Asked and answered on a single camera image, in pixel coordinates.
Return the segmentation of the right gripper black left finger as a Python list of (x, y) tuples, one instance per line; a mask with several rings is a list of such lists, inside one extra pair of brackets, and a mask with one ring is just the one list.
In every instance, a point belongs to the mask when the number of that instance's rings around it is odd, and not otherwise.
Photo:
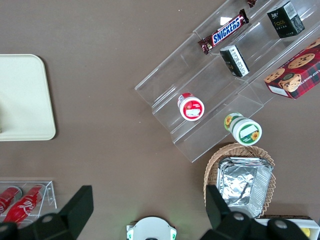
[(58, 213), (49, 213), (34, 224), (36, 240), (76, 240), (94, 210), (93, 187), (83, 185)]

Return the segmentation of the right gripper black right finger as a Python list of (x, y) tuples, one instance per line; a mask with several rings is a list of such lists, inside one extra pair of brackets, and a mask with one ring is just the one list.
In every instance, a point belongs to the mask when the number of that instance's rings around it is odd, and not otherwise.
[(206, 186), (206, 212), (211, 229), (206, 240), (248, 240), (251, 219), (239, 211), (231, 211), (214, 185)]

